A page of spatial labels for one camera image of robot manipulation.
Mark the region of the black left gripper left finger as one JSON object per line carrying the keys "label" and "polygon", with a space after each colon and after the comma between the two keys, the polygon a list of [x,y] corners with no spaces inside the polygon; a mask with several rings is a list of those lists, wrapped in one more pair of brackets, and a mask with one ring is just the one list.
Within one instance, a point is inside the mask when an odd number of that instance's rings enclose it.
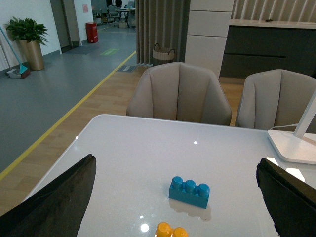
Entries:
{"label": "black left gripper left finger", "polygon": [[88,154],[0,218],[2,237],[75,237],[90,201],[96,158]]}

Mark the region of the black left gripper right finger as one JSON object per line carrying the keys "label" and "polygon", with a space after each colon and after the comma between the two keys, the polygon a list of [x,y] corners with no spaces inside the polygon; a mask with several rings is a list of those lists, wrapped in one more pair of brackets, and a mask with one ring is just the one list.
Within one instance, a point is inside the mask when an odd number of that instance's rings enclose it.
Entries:
{"label": "black left gripper right finger", "polygon": [[256,179],[266,208],[281,237],[316,235],[316,190],[266,158]]}

